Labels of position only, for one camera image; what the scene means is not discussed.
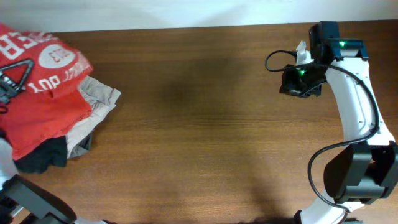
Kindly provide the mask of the orange t-shirt with white print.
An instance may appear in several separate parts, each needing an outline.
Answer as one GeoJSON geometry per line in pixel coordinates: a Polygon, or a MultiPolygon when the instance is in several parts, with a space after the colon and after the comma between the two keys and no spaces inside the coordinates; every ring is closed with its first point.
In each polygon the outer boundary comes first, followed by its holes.
{"type": "MultiPolygon", "coordinates": [[[[77,49],[45,32],[17,31],[1,24],[1,67],[32,59],[34,67],[24,83],[30,93],[51,91],[53,97],[77,90],[93,67],[77,49]]],[[[25,66],[4,71],[19,81],[25,66]]]]}

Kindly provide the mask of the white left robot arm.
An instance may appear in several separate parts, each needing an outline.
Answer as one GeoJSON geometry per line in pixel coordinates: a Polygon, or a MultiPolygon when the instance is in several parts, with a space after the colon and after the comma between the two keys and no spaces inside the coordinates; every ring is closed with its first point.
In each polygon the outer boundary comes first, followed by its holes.
{"type": "MultiPolygon", "coordinates": [[[[6,105],[22,92],[22,87],[34,67],[31,59],[1,67],[1,114],[6,105]],[[4,71],[25,66],[20,80],[15,82],[4,71]]],[[[12,223],[23,209],[30,213],[20,223],[33,224],[102,224],[107,220],[87,220],[78,217],[63,200],[33,182],[21,177],[12,160],[12,147],[1,129],[1,223],[12,223]]]]}

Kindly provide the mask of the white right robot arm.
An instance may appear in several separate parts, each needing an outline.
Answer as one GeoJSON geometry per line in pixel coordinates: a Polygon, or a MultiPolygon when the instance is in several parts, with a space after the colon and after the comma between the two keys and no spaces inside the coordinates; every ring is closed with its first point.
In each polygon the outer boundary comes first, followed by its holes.
{"type": "Polygon", "coordinates": [[[293,51],[295,65],[283,68],[280,92],[319,96],[331,86],[344,140],[325,167],[325,189],[294,216],[295,223],[346,223],[350,212],[387,198],[397,185],[397,143],[377,105],[369,77],[368,53],[359,39],[340,37],[338,24],[321,21],[309,42],[293,51]]]}

